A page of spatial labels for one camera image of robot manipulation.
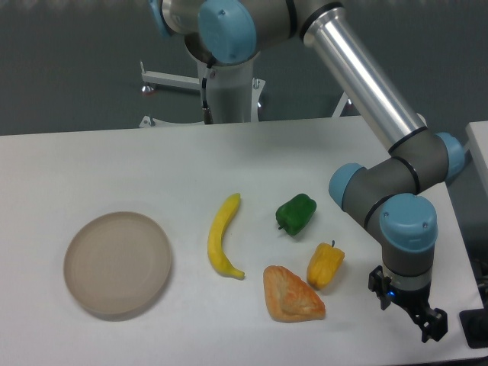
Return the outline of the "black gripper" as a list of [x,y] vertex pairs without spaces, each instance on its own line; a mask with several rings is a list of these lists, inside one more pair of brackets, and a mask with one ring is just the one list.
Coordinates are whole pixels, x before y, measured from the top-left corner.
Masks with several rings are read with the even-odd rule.
[[368,275],[368,289],[376,294],[380,308],[386,310],[392,303],[404,309],[411,320],[421,329],[421,340],[440,341],[448,332],[448,315],[439,308],[429,306],[431,284],[406,291],[390,286],[391,278],[384,275],[383,267],[378,265]]

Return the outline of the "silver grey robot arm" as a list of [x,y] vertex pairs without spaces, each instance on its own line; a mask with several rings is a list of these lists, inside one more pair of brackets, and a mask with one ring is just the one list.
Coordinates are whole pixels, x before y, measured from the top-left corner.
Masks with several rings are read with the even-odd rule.
[[376,239],[382,265],[368,277],[382,308],[405,310],[422,340],[448,331],[444,310],[429,306],[437,214],[422,197],[458,174],[464,151],[447,133],[431,133],[356,37],[338,1],[151,1],[159,33],[180,34],[199,62],[206,124],[249,122],[259,52],[299,37],[314,49],[389,153],[371,169],[339,168],[329,182],[336,204]]

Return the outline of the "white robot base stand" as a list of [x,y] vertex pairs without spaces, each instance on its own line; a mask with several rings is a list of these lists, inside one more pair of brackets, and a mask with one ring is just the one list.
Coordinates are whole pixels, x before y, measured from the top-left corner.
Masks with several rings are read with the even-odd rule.
[[264,79],[255,77],[253,61],[237,66],[210,66],[197,62],[197,76],[149,71],[140,63],[141,92],[151,95],[159,89],[196,94],[201,118],[196,125],[258,122],[268,96]]

